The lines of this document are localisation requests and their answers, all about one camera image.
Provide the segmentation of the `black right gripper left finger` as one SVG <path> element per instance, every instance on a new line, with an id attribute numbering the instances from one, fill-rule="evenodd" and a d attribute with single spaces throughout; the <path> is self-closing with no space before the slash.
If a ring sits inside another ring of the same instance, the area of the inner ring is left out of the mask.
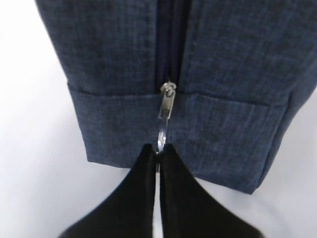
<path id="1" fill-rule="evenodd" d="M 151 238 L 156 190 L 156 153 L 143 146 L 120 185 L 62 238 Z"/>

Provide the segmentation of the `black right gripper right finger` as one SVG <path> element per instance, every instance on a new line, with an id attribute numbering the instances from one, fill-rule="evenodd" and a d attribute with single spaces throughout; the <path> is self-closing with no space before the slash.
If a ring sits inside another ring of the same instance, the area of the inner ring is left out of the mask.
<path id="1" fill-rule="evenodd" d="M 262 238 L 263 234 L 209 195 L 172 144 L 158 155 L 165 238 Z"/>

